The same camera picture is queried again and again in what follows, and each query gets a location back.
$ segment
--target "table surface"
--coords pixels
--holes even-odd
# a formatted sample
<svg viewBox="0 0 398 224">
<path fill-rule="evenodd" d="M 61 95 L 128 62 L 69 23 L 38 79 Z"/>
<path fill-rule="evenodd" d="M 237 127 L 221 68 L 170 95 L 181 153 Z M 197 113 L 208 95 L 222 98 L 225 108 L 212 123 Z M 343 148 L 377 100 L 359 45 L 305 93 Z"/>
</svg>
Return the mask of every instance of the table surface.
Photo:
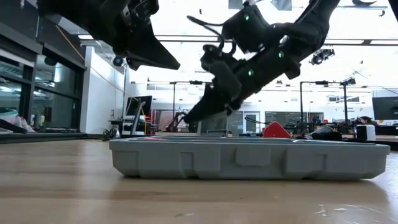
<svg viewBox="0 0 398 224">
<path fill-rule="evenodd" d="M 144 180 L 108 143 L 0 145 L 0 223 L 398 223 L 398 154 L 360 182 Z"/>
</svg>

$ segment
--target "computer screen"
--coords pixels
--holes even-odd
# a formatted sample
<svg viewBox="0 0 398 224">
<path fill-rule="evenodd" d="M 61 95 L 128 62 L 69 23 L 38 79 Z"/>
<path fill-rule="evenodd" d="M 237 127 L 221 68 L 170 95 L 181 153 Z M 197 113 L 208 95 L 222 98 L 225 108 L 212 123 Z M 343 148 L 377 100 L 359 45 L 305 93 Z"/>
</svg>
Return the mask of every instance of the computer screen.
<svg viewBox="0 0 398 224">
<path fill-rule="evenodd" d="M 376 120 L 398 119 L 398 97 L 374 97 L 373 113 Z"/>
<path fill-rule="evenodd" d="M 142 107 L 142 109 L 144 110 L 144 114 L 145 115 L 149 115 L 150 114 L 150 106 L 152 104 L 152 96 L 137 96 L 135 97 L 135 99 L 141 101 L 141 102 L 145 102 L 145 105 Z M 127 116 L 134 116 L 136 115 L 136 110 L 138 109 L 138 101 L 135 100 L 131 97 L 129 97 L 127 99 Z"/>
</svg>

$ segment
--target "gray plastic tray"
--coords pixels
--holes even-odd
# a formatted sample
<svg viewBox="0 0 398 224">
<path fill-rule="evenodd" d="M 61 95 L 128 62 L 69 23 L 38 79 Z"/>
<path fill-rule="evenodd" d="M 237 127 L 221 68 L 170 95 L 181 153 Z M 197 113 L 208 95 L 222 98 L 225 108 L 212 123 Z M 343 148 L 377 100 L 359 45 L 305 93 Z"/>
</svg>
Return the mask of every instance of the gray plastic tray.
<svg viewBox="0 0 398 224">
<path fill-rule="evenodd" d="M 371 179 L 390 153 L 377 144 L 177 136 L 112 140 L 109 148 L 123 175 L 158 179 Z"/>
</svg>

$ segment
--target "person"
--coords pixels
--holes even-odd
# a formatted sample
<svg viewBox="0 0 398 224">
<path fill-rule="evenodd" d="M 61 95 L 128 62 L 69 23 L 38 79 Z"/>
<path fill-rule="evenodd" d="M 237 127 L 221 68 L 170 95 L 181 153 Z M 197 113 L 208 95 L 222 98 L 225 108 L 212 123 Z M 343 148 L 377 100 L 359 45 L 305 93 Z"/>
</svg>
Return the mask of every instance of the person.
<svg viewBox="0 0 398 224">
<path fill-rule="evenodd" d="M 361 120 L 361 124 L 373 124 L 377 126 L 377 123 L 375 121 L 372 121 L 372 118 L 368 116 L 362 116 L 359 119 Z"/>
</svg>

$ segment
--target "door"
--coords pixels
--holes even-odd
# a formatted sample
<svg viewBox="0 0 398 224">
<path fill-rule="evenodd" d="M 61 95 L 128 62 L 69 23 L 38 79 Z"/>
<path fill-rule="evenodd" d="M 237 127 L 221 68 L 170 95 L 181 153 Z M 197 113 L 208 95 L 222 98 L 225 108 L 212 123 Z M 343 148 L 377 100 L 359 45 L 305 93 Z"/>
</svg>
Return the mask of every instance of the door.
<svg viewBox="0 0 398 224">
<path fill-rule="evenodd" d="M 260 112 L 243 112 L 243 133 L 260 133 L 260 124 L 256 124 L 250 120 L 260 121 Z"/>
</svg>

